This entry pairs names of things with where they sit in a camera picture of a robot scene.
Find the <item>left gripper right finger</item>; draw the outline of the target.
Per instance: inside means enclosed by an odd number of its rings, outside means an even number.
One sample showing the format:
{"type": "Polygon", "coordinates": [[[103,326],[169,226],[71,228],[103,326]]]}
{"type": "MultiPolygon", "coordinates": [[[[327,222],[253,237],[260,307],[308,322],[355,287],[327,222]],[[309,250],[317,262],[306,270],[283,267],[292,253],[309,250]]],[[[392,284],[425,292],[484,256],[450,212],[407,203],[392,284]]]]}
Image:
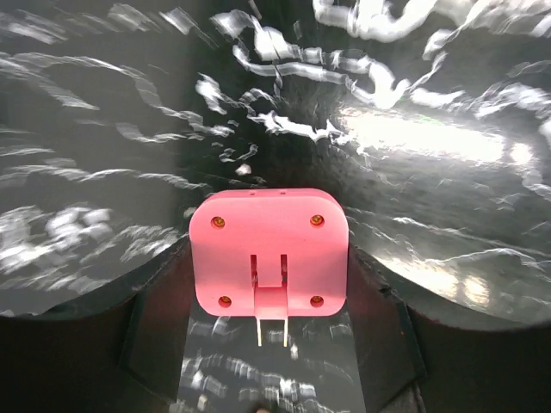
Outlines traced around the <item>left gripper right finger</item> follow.
{"type": "Polygon", "coordinates": [[[367,411],[549,411],[549,323],[456,304],[354,247],[347,305],[367,411]]]}

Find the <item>pink plug adapter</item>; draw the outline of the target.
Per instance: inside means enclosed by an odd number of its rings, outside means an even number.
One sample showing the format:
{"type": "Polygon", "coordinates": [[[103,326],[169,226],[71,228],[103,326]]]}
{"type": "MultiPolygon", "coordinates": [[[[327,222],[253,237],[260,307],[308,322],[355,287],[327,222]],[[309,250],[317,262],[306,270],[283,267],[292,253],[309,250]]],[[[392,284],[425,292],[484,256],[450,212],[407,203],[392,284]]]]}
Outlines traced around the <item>pink plug adapter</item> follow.
{"type": "Polygon", "coordinates": [[[199,304],[209,314],[281,320],[344,306],[349,226],[314,188],[225,190],[189,222],[199,304]]]}

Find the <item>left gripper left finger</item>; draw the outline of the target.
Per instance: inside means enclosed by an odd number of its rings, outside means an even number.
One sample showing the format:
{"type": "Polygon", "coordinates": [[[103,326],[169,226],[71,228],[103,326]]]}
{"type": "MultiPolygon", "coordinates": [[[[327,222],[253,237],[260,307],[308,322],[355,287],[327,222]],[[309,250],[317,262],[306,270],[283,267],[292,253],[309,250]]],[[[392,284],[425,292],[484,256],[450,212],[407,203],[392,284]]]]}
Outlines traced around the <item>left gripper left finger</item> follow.
{"type": "Polygon", "coordinates": [[[181,240],[39,315],[2,317],[2,411],[168,411],[193,301],[190,245],[181,240]]]}

